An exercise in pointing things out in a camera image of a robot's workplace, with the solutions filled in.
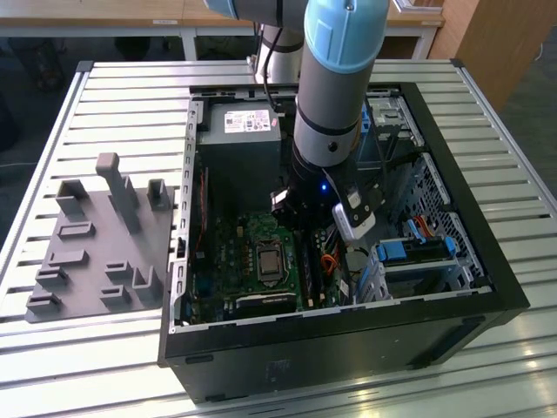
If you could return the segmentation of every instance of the barcode sticker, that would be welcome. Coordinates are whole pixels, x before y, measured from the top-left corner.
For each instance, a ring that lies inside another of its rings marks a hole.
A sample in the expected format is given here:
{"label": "barcode sticker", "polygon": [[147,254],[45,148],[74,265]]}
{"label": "barcode sticker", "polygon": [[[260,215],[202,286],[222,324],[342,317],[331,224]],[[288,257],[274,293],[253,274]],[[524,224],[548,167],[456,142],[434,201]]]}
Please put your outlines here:
{"label": "barcode sticker", "polygon": [[269,111],[228,111],[225,133],[262,132],[271,130]]}
{"label": "barcode sticker", "polygon": [[350,292],[350,289],[344,280],[340,281],[340,292],[344,293],[346,297],[348,297],[348,293]]}

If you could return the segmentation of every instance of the white table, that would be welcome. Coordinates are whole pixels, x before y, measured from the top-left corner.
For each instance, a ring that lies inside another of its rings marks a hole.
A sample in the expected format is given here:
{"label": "white table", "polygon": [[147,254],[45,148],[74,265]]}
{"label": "white table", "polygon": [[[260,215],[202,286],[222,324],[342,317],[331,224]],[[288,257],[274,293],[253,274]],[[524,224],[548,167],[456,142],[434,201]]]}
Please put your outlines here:
{"label": "white table", "polygon": [[234,61],[98,63],[76,74],[0,253],[0,415],[554,412],[557,205],[467,72],[447,61],[379,61],[372,81],[418,84],[532,305],[447,363],[196,407],[172,371],[155,364],[160,310],[35,325],[23,320],[59,210],[52,197],[60,179],[104,189],[92,175],[96,156],[118,152],[134,186],[158,177],[179,192],[188,86],[251,81],[246,65]]}

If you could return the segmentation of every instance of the motherboard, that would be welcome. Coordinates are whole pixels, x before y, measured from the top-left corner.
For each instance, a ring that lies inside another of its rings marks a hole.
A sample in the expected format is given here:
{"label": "motherboard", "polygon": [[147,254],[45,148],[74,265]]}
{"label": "motherboard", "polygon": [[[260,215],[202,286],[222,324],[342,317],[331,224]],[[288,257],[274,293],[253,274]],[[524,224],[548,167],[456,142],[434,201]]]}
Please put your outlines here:
{"label": "motherboard", "polygon": [[[197,323],[332,307],[339,287],[326,272],[306,275],[296,237],[268,213],[216,219],[212,262],[197,270],[192,318]],[[325,231],[314,233],[319,251]]]}

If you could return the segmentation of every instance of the wooden cabinet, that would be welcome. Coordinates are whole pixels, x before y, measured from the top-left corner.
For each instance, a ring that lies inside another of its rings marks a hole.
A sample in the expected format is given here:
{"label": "wooden cabinet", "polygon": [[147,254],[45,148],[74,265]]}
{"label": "wooden cabinet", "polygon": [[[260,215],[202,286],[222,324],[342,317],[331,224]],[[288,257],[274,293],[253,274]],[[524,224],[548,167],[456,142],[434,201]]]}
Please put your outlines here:
{"label": "wooden cabinet", "polygon": [[557,0],[445,0],[430,58],[460,59],[500,110],[557,21]]}

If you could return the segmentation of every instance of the wire bundle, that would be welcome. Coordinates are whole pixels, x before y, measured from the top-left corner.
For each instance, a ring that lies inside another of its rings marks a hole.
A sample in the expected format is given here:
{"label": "wire bundle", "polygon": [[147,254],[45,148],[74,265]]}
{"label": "wire bundle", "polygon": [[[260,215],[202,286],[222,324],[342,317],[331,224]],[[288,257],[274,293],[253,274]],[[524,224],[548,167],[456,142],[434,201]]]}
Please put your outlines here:
{"label": "wire bundle", "polygon": [[422,230],[422,232],[424,233],[424,235],[426,235],[427,238],[431,238],[435,236],[431,228],[427,225],[426,217],[424,215],[414,216],[413,220],[419,225],[419,228]]}

